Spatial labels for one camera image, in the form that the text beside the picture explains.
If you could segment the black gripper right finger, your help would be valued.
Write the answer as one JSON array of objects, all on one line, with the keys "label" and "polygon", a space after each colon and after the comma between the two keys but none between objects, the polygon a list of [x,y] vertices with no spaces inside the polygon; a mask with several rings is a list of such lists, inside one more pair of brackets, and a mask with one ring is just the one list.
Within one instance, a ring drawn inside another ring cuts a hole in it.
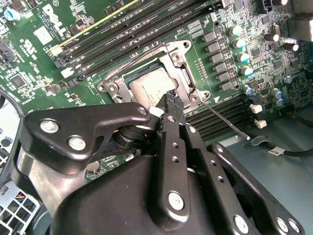
[{"label": "black gripper right finger", "polygon": [[179,235],[303,235],[299,221],[221,144],[181,126],[191,174],[191,220]]}]

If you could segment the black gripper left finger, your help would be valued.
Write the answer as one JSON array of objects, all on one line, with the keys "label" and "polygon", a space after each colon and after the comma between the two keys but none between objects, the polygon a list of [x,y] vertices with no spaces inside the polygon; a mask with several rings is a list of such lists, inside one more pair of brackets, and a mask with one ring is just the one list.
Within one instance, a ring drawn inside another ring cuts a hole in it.
[{"label": "black gripper left finger", "polygon": [[35,111],[21,124],[17,160],[52,218],[73,192],[143,155],[156,155],[149,214],[190,217],[183,102],[167,92],[155,107],[136,102]]}]

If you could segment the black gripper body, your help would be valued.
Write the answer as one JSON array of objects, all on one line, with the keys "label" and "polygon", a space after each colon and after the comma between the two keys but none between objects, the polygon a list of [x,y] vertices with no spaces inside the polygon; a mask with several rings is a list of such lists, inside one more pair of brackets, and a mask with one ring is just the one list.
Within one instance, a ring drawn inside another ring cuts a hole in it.
[{"label": "black gripper body", "polygon": [[214,235],[200,177],[188,172],[191,214],[181,228],[164,231],[149,214],[156,155],[131,160],[71,193],[58,207],[52,235]]}]

